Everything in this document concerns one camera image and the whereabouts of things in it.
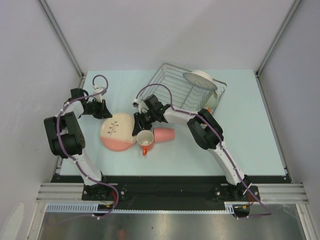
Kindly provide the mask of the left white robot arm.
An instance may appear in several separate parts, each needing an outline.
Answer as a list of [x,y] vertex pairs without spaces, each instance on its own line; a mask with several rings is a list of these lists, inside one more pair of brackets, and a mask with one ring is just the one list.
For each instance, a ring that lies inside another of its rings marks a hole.
[[85,151],[86,141],[78,119],[83,115],[98,120],[110,119],[113,115],[107,109],[103,95],[104,88],[89,95],[82,88],[70,90],[71,98],[56,116],[44,119],[49,147],[53,155],[66,159],[78,170],[83,180],[82,198],[107,199],[114,190],[104,182],[102,172],[94,166]]

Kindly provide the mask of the beige and pink floral plate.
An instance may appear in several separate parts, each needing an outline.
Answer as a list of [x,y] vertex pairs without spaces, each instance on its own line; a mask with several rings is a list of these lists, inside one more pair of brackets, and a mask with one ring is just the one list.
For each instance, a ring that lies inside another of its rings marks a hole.
[[127,113],[116,113],[107,118],[100,128],[100,140],[109,150],[122,152],[131,148],[137,141],[132,136],[134,118]]

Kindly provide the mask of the metal wire dish rack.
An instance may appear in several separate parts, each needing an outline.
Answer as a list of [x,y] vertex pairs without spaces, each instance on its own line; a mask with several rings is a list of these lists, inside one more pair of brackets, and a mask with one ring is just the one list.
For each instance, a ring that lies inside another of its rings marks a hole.
[[[163,63],[149,81],[148,87],[138,93],[138,99],[145,100],[154,94],[163,105],[172,103],[176,109],[199,111],[204,108],[204,104],[208,100],[207,97],[214,90],[206,90],[192,85],[183,77],[185,72],[192,71],[170,63]],[[221,91],[221,100],[227,89],[227,84],[217,79],[213,79],[213,82],[217,86],[217,90]]]

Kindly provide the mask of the large white grey-rimmed plate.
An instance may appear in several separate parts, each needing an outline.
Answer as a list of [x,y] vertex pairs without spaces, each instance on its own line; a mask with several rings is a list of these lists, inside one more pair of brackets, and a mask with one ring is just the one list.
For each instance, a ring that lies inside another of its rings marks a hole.
[[214,79],[207,73],[194,70],[191,72],[184,72],[182,76],[192,85],[204,90],[216,91],[218,87],[214,84]]

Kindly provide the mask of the green bowl brown rim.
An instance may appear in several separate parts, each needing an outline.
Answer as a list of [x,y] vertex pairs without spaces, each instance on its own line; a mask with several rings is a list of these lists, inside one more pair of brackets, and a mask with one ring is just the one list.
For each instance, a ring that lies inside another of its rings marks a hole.
[[204,108],[209,108],[211,111],[215,110],[219,104],[222,92],[220,90],[213,90],[210,95],[207,96],[207,101],[203,105]]

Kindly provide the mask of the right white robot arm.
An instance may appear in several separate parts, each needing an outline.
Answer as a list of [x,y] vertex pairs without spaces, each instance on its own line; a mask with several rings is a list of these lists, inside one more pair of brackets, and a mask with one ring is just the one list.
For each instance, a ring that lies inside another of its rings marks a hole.
[[210,152],[223,170],[227,183],[232,186],[231,196],[237,201],[242,201],[248,196],[252,181],[236,165],[224,141],[222,127],[207,109],[177,109],[170,104],[162,104],[154,94],[145,100],[134,99],[132,105],[138,108],[138,112],[133,115],[133,136],[137,136],[141,131],[150,130],[154,122],[187,126],[196,144]]

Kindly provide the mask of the pink plastic cup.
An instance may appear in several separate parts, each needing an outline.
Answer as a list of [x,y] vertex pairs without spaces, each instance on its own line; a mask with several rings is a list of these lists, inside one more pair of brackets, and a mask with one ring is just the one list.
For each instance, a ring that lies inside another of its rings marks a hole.
[[154,142],[162,143],[169,142],[175,139],[176,133],[173,128],[168,127],[156,127],[153,129]]

